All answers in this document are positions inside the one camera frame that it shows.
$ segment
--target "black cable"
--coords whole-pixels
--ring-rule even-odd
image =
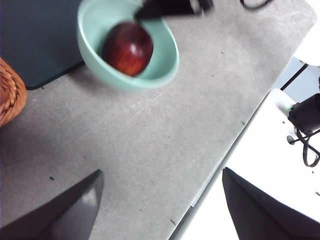
[[[259,5],[255,5],[255,6],[249,6],[249,5],[247,5],[247,4],[245,3],[245,0],[240,0],[240,3],[242,4],[242,6],[243,6],[245,9],[247,9],[247,10],[249,10],[249,11],[256,11],[256,10],[259,10],[259,9],[265,7],[265,6],[266,6],[267,4],[269,4],[271,1],[273,1],[273,0],[266,0],[264,3],[259,4]]]
[[[302,136],[301,130],[300,130],[299,128],[296,128],[296,135],[297,135],[297,137],[299,138],[299,140],[303,143],[303,153],[302,153],[302,156],[303,156],[304,165],[306,165],[307,167],[314,168],[315,166],[317,166],[317,164],[318,164],[319,161],[320,161],[320,152],[317,151],[313,146],[311,146],[311,145],[309,144],[309,140],[310,140],[311,136],[308,136],[308,138],[305,139],[305,138]],[[314,162],[313,162],[312,164],[309,164],[309,163],[308,163],[308,159],[307,159],[308,149],[314,151],[315,154],[317,155],[316,159],[314,160]]]
[[[304,136],[303,138],[304,138],[304,139],[311,138],[313,135],[316,135],[316,134],[318,134],[318,133],[320,133],[320,129],[317,130],[317,131],[315,131],[314,133],[308,135],[308,136]],[[296,139],[296,140],[290,141],[289,143],[290,143],[290,144],[294,144],[295,142],[298,142],[298,141],[300,141],[299,138]]]

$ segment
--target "black object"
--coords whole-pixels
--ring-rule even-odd
[[[0,229],[1,240],[88,240],[104,187],[98,170],[47,204]]]
[[[258,5],[247,5],[245,3],[245,0],[240,0],[240,3],[243,5],[243,7],[249,11],[256,11],[263,7],[266,7],[269,3],[271,3],[273,0],[266,0],[265,2],[258,4]]]
[[[309,144],[309,140],[313,135],[307,135],[306,139],[305,137],[302,137],[301,131],[299,128],[296,129],[296,135],[298,136],[298,140],[303,143],[303,152],[302,152],[302,157],[303,157],[303,163],[307,167],[314,168],[315,166],[318,165],[320,161],[320,152],[316,150],[313,146]],[[313,163],[309,164],[308,163],[308,149],[313,151],[316,154],[316,157],[313,161]]]
[[[135,14],[136,19],[162,16],[198,15],[214,7],[212,0],[147,0]]]
[[[302,74],[302,72],[304,70],[306,70],[306,68],[308,67],[308,64],[304,64],[281,88],[281,91],[284,91],[294,80],[296,80],[297,77],[299,77],[300,74]]]
[[[320,93],[295,104],[288,119],[306,135],[320,129]]]
[[[0,55],[37,89],[83,63],[78,49],[81,0],[1,0]]]
[[[280,203],[229,168],[222,174],[228,209],[240,240],[319,240],[320,224]]]
[[[320,93],[309,97],[301,103],[297,103],[293,106],[289,112],[288,119],[295,126],[297,140],[290,142],[290,144],[301,141],[303,143],[303,162],[307,167],[314,168],[320,161],[320,152],[309,144],[309,140],[315,134],[320,133]],[[313,163],[308,163],[308,150],[313,151],[316,154],[316,158]]]

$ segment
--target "red apple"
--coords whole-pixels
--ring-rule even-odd
[[[139,23],[122,22],[107,35],[101,57],[118,71],[133,77],[147,67],[153,52],[153,41]]]

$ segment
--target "debris speck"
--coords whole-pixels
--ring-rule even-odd
[[[176,223],[172,219],[170,219],[170,221],[173,223],[173,225],[176,225]]]

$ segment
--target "bowl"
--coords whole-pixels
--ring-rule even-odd
[[[153,54],[146,69],[128,76],[101,57],[108,32],[117,24],[133,21],[141,5],[134,0],[83,0],[77,14],[77,41],[82,58],[90,71],[109,86],[128,90],[145,90],[169,83],[179,68],[179,51],[167,24],[160,18],[141,21],[153,41]]]

